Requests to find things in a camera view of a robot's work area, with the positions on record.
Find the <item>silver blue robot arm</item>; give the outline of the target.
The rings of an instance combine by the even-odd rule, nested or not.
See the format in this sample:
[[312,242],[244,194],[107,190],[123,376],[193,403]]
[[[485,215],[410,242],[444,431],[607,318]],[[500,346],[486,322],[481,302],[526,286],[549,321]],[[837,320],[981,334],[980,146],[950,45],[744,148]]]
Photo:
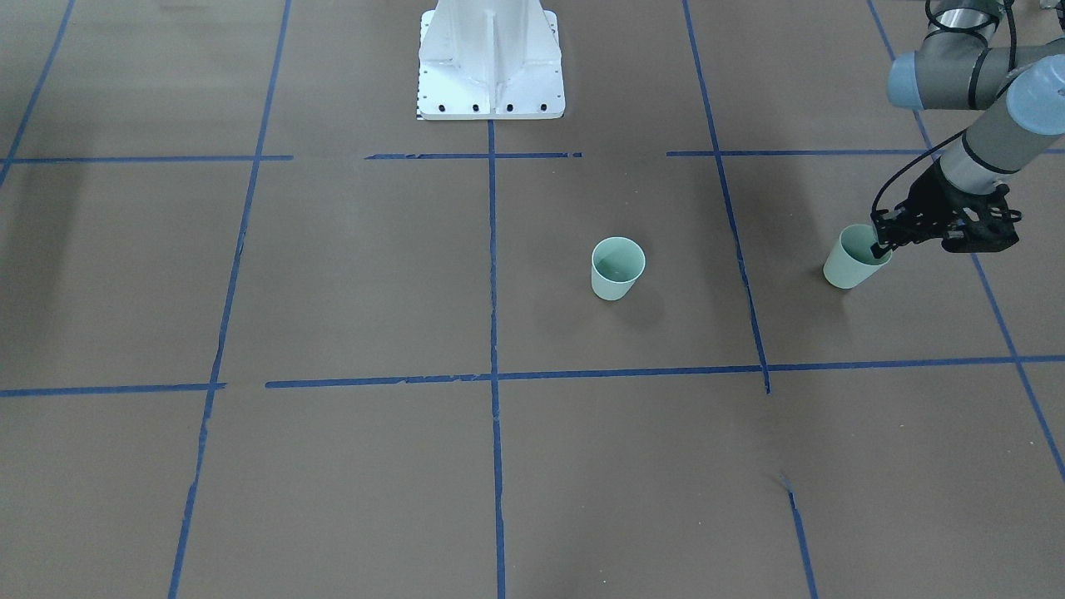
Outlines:
[[992,47],[1014,32],[1007,1],[928,1],[920,49],[896,56],[887,94],[912,111],[973,111],[973,124],[927,156],[932,164],[891,209],[874,201],[871,253],[881,259],[937,240],[949,253],[1000,253],[1015,245],[1020,211],[1009,179],[1063,137],[1063,41]]

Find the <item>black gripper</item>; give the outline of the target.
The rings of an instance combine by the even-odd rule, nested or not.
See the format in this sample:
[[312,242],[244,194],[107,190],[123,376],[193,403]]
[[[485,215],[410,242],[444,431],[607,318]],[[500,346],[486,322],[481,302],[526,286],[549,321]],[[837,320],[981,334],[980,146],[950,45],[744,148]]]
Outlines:
[[902,174],[904,171],[895,173],[874,198],[874,226],[871,227],[874,241],[869,246],[874,259],[886,259],[892,250],[908,244],[920,244],[932,239],[943,241],[951,212],[948,193],[967,192],[949,181],[943,166],[936,161],[913,182],[905,200],[890,210],[879,208],[885,192]]

